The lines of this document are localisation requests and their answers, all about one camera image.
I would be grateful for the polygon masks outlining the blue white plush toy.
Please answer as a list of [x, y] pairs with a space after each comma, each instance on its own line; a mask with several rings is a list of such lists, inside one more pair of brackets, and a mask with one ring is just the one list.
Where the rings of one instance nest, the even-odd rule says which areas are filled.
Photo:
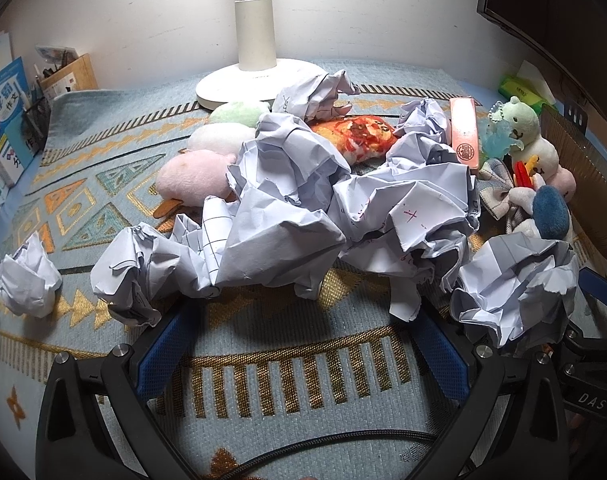
[[571, 240], [570, 212], [561, 193], [553, 186], [513, 188], [509, 191], [509, 220], [506, 232], [524, 233], [543, 240]]

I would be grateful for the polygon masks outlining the white chicken plush red comb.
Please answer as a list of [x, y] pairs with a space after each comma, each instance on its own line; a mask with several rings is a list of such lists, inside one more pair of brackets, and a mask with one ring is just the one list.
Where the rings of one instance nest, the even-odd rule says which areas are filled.
[[540, 157], [532, 155], [527, 162], [522, 160], [513, 160], [513, 180], [517, 188], [535, 188], [535, 179], [533, 176], [537, 173], [535, 166], [538, 165]]

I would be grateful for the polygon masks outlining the plaid fabric bow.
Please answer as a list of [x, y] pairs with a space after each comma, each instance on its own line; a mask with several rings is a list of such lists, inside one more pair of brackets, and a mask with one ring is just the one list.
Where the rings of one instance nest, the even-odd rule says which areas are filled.
[[495, 220], [509, 212], [509, 191], [514, 187], [509, 169], [500, 159], [489, 158], [477, 176], [477, 188], [482, 205]]

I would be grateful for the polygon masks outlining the tricolor bear dango plush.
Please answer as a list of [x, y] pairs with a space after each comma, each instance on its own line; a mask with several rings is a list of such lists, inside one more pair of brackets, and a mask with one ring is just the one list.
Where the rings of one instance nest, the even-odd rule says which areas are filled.
[[509, 148], [512, 165], [522, 162], [528, 174], [539, 174], [547, 185], [552, 185], [569, 203], [576, 193], [573, 173], [561, 166], [555, 146], [543, 138], [540, 119], [535, 110], [511, 96], [506, 102], [497, 101], [490, 108], [489, 119], [494, 124], [505, 122], [509, 137], [516, 141]]

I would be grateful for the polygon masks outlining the pink rectangular box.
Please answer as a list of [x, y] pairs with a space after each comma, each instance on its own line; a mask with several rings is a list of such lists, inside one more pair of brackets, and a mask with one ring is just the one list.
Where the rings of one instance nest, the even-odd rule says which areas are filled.
[[472, 98], [450, 100], [451, 146], [461, 164], [471, 171], [480, 167], [476, 105]]

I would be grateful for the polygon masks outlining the orange snack bag plush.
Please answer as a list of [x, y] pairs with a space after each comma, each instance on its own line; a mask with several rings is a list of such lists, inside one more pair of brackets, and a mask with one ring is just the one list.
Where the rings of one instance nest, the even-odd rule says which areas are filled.
[[398, 140], [392, 126], [374, 115], [317, 122], [311, 129], [331, 142], [350, 166], [384, 157]]

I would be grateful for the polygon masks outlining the large paper pile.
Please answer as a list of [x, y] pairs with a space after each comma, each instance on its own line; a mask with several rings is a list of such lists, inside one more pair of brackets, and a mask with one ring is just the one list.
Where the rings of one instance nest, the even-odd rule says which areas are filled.
[[471, 173], [445, 143], [407, 133], [381, 166], [353, 174], [299, 118], [267, 114], [226, 171], [232, 193], [209, 196], [204, 230], [212, 284], [293, 285], [317, 295], [336, 259], [384, 275], [390, 311], [411, 321], [419, 285], [450, 288], [477, 230]]

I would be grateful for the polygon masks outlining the translucent blue jelly toy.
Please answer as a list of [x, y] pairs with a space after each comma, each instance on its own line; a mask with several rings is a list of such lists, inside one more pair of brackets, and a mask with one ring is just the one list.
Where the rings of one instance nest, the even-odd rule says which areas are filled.
[[524, 143], [513, 137], [513, 129], [506, 120], [486, 120], [479, 132], [481, 154], [486, 158], [503, 159], [512, 150], [521, 151]]

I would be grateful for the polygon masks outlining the brown ribbed glass bowl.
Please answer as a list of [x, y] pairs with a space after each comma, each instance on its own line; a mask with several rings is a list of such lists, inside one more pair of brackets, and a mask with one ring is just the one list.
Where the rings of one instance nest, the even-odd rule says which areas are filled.
[[607, 277], [607, 160], [555, 108], [543, 106], [540, 120], [543, 136], [577, 182], [569, 202], [573, 247], [583, 264]]

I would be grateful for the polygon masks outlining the patterned blue table mat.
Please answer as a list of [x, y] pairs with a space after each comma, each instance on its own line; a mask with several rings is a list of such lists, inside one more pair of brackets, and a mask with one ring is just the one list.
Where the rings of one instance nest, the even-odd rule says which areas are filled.
[[[0, 259], [38, 234], [63, 285], [45, 318], [0, 316], [0, 442], [34, 473], [42, 396], [55, 357], [104, 356], [138, 331], [110, 316], [90, 272], [125, 226], [154, 217], [157, 171], [206, 120], [189, 81], [75, 92], [54, 104], [34, 182], [0, 229]], [[200, 308], [194, 346], [148, 403], [205, 479], [284, 444], [361, 429], [439, 434], [457, 404], [388, 313], [384, 276], [336, 262], [317, 300], [290, 287], [226, 289]]]

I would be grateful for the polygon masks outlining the green tissue pack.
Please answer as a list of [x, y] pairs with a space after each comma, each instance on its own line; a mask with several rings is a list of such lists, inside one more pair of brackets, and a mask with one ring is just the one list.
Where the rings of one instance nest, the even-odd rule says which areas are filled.
[[521, 102], [529, 105], [538, 114], [544, 104], [556, 104], [552, 89], [537, 66], [528, 61], [521, 62], [519, 70], [514, 75], [502, 77], [499, 89], [501, 96], [511, 99], [517, 96]]

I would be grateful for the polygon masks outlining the tricolor dango plush left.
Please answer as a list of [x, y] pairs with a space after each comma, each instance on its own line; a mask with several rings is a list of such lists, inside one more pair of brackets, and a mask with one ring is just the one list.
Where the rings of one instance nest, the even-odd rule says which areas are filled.
[[185, 148], [156, 174], [155, 188], [162, 203], [153, 212], [161, 219], [184, 208], [198, 208], [209, 196], [232, 193], [226, 171], [238, 160], [243, 144], [255, 139], [266, 102], [241, 101], [218, 106], [207, 122], [189, 136]]

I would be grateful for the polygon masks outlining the cardboard pen box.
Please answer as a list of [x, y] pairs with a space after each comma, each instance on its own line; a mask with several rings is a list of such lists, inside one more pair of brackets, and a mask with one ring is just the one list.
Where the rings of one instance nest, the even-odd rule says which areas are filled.
[[87, 53], [78, 54], [71, 47], [37, 46], [36, 50], [49, 64], [42, 70], [40, 88], [50, 102], [69, 92], [98, 88]]

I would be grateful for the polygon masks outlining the white desk lamp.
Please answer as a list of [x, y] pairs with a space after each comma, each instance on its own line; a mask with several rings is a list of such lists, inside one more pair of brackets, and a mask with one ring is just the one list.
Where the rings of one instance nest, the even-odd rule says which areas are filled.
[[272, 102], [282, 89], [323, 72], [313, 63], [278, 57], [272, 0], [236, 0], [234, 10], [238, 62], [197, 82], [201, 107], [215, 110], [236, 101]]

